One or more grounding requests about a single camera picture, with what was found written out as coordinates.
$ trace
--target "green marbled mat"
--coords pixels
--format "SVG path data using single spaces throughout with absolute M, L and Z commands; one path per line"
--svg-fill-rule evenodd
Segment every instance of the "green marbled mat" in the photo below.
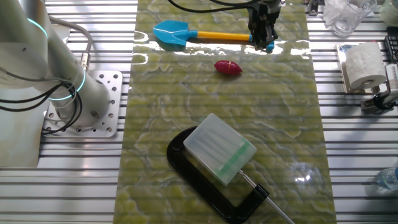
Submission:
M 218 7 L 208 0 L 177 2 Z M 247 10 L 189 14 L 166 0 L 139 0 L 114 223 L 224 223 L 166 158 L 169 142 L 210 113 L 257 147 L 243 170 L 296 223 L 336 223 L 301 3 L 288 1 L 282 8 L 275 25 L 279 39 L 267 54 L 240 44 L 188 43 L 183 51 L 170 51 L 181 49 L 155 41 L 152 28 L 159 22 L 173 19 L 191 29 L 244 34 Z M 236 62 L 242 75 L 220 75 L 213 66 L 219 60 Z M 239 175 L 223 187 L 192 161 L 235 205 L 251 191 Z M 247 223 L 284 221 L 264 203 Z

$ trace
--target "shovel handle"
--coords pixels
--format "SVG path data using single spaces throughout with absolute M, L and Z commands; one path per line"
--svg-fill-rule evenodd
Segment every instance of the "shovel handle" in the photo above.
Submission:
M 221 40 L 243 40 L 251 41 L 251 35 L 249 34 L 230 34 L 221 32 L 207 32 L 198 31 L 199 38 L 210 38 L 210 39 L 221 39 Z

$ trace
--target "black cable bundle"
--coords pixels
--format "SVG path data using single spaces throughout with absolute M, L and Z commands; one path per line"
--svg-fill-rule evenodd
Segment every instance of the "black cable bundle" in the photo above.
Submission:
M 66 89 L 69 91 L 69 93 L 70 93 L 71 96 L 72 96 L 72 100 L 75 98 L 75 94 L 76 94 L 76 99 L 77 99 L 77 100 L 74 100 L 74 102 L 73 102 L 73 103 L 74 103 L 75 109 L 73 110 L 72 117 L 71 117 L 70 120 L 69 120 L 68 122 L 66 122 L 66 124 L 65 124 L 63 127 L 61 127 L 60 129 L 58 129 L 58 130 L 53 130 L 53 131 L 52 131 L 52 130 L 43 129 L 43 130 L 42 130 L 42 134 L 55 134 L 55 133 L 57 133 L 57 132 L 64 131 L 64 130 L 66 130 L 67 128 L 69 128 L 70 126 L 72 126 L 73 124 L 76 123 L 77 119 L 80 117 L 81 112 L 82 112 L 82 110 L 83 110 L 83 103 L 81 102 L 80 95 L 79 95 L 79 93 L 77 93 L 77 91 L 75 90 L 75 87 L 72 86 L 72 84 L 69 83 L 69 82 L 61 82 L 60 84 L 58 84 L 58 85 L 54 86 L 53 88 L 51 88 L 49 91 L 46 91 L 45 93 L 43 93 L 43 94 L 41 94 L 41 95 L 39 95 L 39 96 L 30 98 L 30 99 L 26 99 L 26 100 L 2 100 L 2 99 L 0 99 L 0 103 L 18 104 L 18 103 L 28 103 L 28 102 L 32 102 L 32 101 L 35 101 L 35 100 L 38 100 L 38 99 L 43 98 L 43 99 L 42 99 L 40 102 L 38 102 L 37 104 L 35 104 L 35 105 L 33 105 L 33 106 L 30 106 L 30 107 L 27 107 L 27 108 L 15 109 L 15 108 L 7 108 L 7 107 L 5 107 L 5 106 L 0 106 L 0 110 L 9 111 L 9 112 L 23 112 L 23 111 L 32 110 L 32 109 L 37 108 L 37 107 L 39 107 L 40 105 L 42 105 L 48 98 L 50 98 L 50 96 L 51 96 L 52 93 L 54 93 L 56 90 L 58 90 L 58 89 L 61 88 L 61 87 L 64 87 L 64 88 L 66 88 Z
M 187 11 L 187 12 L 192 12 L 192 13 L 209 13 L 209 12 L 222 12 L 222 11 L 228 11 L 228 10 L 236 10 L 236 9 L 247 9 L 250 8 L 252 6 L 250 6 L 253 3 L 259 2 L 261 0 L 252 0 L 252 1 L 248 1 L 248 2 L 244 2 L 244 3 L 228 3 L 228 2 L 222 2 L 222 1 L 218 1 L 218 0 L 209 0 L 213 3 L 216 4 L 220 4 L 222 6 L 230 6 L 230 7 L 222 7 L 219 9 L 209 9 L 209 10 L 196 10 L 196 9 L 187 9 L 186 7 L 182 7 L 180 5 L 178 5 L 177 3 L 173 2 L 173 0 L 168 0 L 169 3 L 171 3 L 173 6 Z

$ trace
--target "toilet paper roll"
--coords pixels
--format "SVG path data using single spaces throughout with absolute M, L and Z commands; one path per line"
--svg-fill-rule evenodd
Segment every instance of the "toilet paper roll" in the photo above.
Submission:
M 386 81 L 386 71 L 379 44 L 360 44 L 347 50 L 346 69 L 354 89 L 372 88 Z

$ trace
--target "blue shovel blade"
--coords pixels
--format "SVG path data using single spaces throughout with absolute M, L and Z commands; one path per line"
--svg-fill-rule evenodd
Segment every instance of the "blue shovel blade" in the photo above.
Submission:
M 197 30 L 188 30 L 188 23 L 180 21 L 163 21 L 157 24 L 154 34 L 168 44 L 186 45 L 191 37 L 198 37 Z

